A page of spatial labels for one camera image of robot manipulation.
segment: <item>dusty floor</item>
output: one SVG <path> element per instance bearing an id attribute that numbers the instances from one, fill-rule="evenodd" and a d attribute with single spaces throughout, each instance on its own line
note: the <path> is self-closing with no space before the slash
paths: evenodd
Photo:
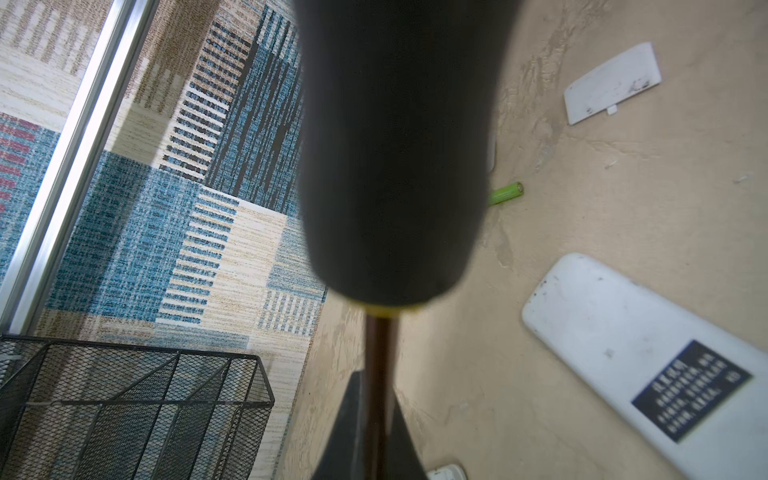
<path id="1" fill-rule="evenodd" d="M 664 81 L 568 126 L 563 90 L 652 41 Z M 502 79 L 489 209 L 461 285 L 401 329 L 396 391 L 426 467 L 481 478 L 680 474 L 521 323 L 563 254 L 589 254 L 768 349 L 768 2 L 539 0 Z M 361 314 L 329 296 L 278 478 L 309 478 Z"/>

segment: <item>metal mesh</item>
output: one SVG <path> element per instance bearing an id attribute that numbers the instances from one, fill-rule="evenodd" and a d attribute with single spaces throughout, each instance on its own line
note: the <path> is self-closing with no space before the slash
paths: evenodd
<path id="1" fill-rule="evenodd" d="M 247 478 L 256 356 L 0 336 L 0 480 Z"/>

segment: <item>black plastic base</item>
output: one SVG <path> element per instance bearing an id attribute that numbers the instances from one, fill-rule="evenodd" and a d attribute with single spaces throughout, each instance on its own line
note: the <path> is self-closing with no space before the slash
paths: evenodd
<path id="1" fill-rule="evenodd" d="M 320 459 L 313 480 L 362 480 L 362 375 L 354 372 L 344 392 L 326 451 Z M 426 480 L 426 474 L 395 400 L 392 433 L 387 445 L 387 478 Z"/>

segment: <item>black rubber grip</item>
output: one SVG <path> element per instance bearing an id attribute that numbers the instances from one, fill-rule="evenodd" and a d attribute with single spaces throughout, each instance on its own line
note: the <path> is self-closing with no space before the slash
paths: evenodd
<path id="1" fill-rule="evenodd" d="M 488 203 L 488 124 L 518 2 L 296 0 L 300 216 L 341 294 L 406 306 L 461 277 Z"/>

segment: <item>patterned rug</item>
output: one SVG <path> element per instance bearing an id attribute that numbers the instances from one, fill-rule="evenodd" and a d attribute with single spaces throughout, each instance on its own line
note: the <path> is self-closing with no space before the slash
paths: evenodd
<path id="1" fill-rule="evenodd" d="M 275 474 L 326 295 L 279 1 L 161 1 L 36 332 L 260 355 L 276 404 L 251 478 Z M 109 6 L 0 0 L 0 279 Z"/>

